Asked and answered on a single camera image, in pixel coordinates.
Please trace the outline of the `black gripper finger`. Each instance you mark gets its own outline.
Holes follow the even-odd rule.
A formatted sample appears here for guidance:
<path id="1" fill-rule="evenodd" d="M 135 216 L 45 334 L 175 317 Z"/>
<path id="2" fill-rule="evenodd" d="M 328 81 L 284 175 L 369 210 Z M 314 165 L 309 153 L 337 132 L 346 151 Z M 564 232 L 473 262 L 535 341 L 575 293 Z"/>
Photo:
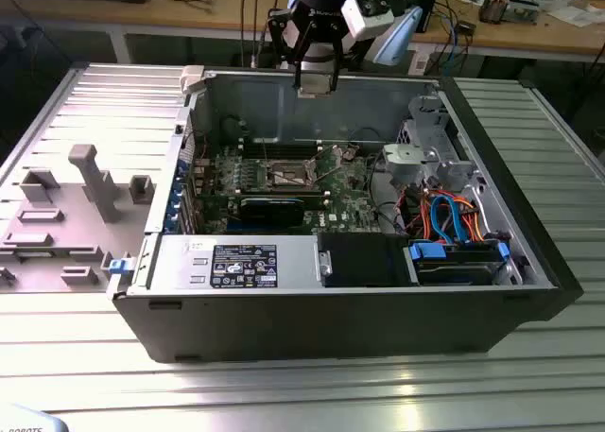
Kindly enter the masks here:
<path id="1" fill-rule="evenodd" d="M 331 25 L 331 44 L 334 51 L 333 72 L 329 82 L 329 92 L 332 93 L 337 89 L 337 81 L 339 76 L 340 64 L 342 60 L 342 37 L 339 31 L 339 25 Z"/>
<path id="2" fill-rule="evenodd" d="M 293 47 L 289 47 L 284 38 L 288 23 L 298 29 Z M 271 9 L 268 12 L 268 30 L 276 59 L 294 66 L 294 88 L 299 90 L 303 58 L 316 34 L 316 21 L 310 15 L 310 8 Z"/>

